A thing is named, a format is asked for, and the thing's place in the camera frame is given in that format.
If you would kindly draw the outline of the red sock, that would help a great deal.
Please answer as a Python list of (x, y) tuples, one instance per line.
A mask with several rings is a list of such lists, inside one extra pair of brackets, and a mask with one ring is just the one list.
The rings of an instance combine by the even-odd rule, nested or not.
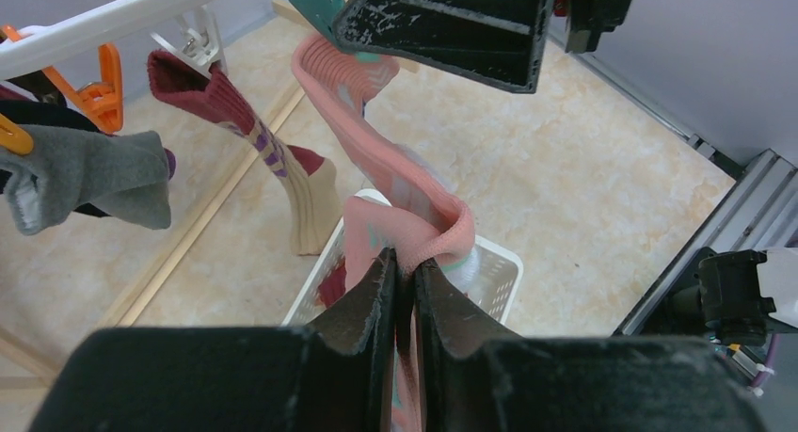
[(317, 294), (319, 301), (326, 308), (329, 308), (345, 294), (345, 278), (345, 264), (339, 263), (319, 283)]

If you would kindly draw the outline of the wooden drying rack frame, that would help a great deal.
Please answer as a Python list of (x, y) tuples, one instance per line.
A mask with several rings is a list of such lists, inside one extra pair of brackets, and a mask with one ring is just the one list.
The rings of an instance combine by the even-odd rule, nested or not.
[(71, 216), (33, 236), (1, 209), (1, 397), (41, 397), (97, 328), (278, 321), (307, 264), (341, 217), (332, 165), (311, 219), (311, 249), (292, 249), (288, 195), (241, 138), (158, 102), (135, 101), (131, 131), (153, 129), (176, 153), (171, 226)]

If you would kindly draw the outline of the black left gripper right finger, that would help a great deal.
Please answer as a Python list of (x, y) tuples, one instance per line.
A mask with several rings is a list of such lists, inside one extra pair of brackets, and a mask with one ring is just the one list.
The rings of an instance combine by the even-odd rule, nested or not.
[(434, 261), (413, 273), (426, 431), (761, 431), (728, 365), (681, 337), (524, 338)]

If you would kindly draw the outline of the white oval clip hanger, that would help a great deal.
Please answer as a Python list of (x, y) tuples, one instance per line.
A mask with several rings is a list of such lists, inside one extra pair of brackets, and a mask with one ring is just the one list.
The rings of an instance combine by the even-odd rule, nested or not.
[(1, 44), (1, 77), (9, 79), (174, 18), (213, 0), (115, 0), (56, 24), (29, 26)]

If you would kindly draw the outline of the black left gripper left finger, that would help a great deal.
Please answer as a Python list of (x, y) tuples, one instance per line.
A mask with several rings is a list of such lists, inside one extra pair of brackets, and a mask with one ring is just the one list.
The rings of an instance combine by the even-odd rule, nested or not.
[(304, 326), (103, 328), (33, 431), (387, 431), (396, 255)]

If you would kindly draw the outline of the pink sock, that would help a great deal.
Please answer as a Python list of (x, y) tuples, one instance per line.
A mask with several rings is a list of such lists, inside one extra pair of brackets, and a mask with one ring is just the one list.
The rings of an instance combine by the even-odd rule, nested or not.
[(450, 283), (468, 292), (480, 266), (470, 207), (417, 153), (391, 142), (364, 118), (365, 105), (399, 72), (395, 59), (360, 62), (312, 35), (295, 49), (292, 70), (348, 158), (388, 201), (353, 196), (344, 202), (344, 290), (361, 281), (383, 248), (392, 248), (401, 287), (411, 289), (414, 270), (434, 260)]

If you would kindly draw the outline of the small orange clothes clip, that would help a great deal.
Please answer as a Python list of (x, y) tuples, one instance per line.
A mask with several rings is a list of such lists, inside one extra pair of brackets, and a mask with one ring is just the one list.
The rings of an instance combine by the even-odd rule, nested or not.
[(97, 57), (101, 79), (81, 88), (74, 88), (53, 66), (3, 82), (26, 91), (40, 103), (75, 105), (102, 132), (114, 134), (124, 124), (120, 54), (113, 43), (106, 43), (97, 48)]

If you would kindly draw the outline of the black sock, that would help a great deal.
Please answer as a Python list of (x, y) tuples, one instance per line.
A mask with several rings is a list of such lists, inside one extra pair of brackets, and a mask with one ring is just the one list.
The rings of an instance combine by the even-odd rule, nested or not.
[(55, 104), (2, 100), (1, 114), (18, 125), (37, 124), (102, 133), (90, 119), (82, 114)]

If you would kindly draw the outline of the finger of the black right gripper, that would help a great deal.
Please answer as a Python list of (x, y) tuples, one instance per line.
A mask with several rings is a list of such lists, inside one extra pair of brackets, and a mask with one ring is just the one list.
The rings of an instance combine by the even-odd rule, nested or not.
[(348, 0), (334, 36), (516, 94), (536, 91), (554, 0)]
[(614, 32), (628, 15), (632, 0), (567, 0), (567, 53), (595, 52), (605, 33)]

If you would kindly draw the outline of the striped beige maroon sock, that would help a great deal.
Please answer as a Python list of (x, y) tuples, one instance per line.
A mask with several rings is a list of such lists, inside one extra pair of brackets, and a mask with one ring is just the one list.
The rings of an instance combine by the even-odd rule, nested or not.
[(275, 136), (227, 74), (213, 67), (208, 77), (174, 54), (156, 50), (147, 62), (152, 96), (246, 140), (286, 192), (292, 215), (291, 250), (318, 255), (342, 215), (332, 161)]

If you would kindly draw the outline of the white plastic basket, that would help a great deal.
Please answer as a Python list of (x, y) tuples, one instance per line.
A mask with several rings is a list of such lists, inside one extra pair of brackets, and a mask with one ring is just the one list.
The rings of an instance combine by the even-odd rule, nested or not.
[[(523, 276), (523, 263), (516, 253), (479, 235), (475, 237), (475, 248), (480, 265), (467, 296), (504, 324)], [(339, 223), (283, 319), (284, 326), (305, 324), (325, 310), (318, 287), (342, 263), (343, 223)]]

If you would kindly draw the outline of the grey sock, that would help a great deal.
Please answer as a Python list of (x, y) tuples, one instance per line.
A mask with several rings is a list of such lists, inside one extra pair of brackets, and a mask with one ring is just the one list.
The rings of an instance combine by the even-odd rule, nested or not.
[(17, 230), (34, 235), (63, 223), (79, 206), (151, 230), (171, 225), (168, 159), (154, 131), (107, 136), (70, 128), (26, 125), (28, 155), (1, 151), (3, 188)]

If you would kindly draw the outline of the teal side clothes clip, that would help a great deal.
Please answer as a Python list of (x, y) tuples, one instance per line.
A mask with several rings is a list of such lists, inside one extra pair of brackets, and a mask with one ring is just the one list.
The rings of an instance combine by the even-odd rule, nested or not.
[(334, 36), (332, 25), (334, 18), (344, 8), (345, 0), (288, 0), (311, 26), (334, 47), (342, 50), (341, 44)]

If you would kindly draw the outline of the white clothes clip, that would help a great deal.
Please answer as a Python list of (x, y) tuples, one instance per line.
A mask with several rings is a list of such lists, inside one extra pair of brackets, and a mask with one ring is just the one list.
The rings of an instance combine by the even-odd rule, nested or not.
[(192, 13), (194, 24), (190, 24), (184, 14), (175, 17), (184, 38), (182, 46), (175, 47), (158, 33), (151, 32), (151, 38), (164, 50), (208, 79), (212, 77), (213, 68), (226, 73), (224, 47), (214, 13), (207, 6), (195, 8)]

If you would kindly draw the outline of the maroon purple sock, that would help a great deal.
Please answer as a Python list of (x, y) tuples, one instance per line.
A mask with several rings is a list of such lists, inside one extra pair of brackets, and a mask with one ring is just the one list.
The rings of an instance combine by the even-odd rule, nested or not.
[(177, 161), (176, 161), (176, 157), (175, 157), (174, 153), (171, 150), (169, 150), (167, 148), (164, 148), (164, 152), (165, 152), (165, 156), (166, 156), (166, 159), (167, 159), (167, 165), (168, 165), (168, 179), (171, 180), (173, 178), (174, 174), (175, 174), (175, 171), (176, 171)]

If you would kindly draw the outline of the aluminium front rail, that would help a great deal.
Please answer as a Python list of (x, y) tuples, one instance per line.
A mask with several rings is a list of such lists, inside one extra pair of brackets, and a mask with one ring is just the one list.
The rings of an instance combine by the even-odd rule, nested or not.
[(615, 334), (640, 332), (702, 248), (784, 247), (797, 234), (797, 167), (772, 150), (757, 156), (687, 244), (655, 279)]

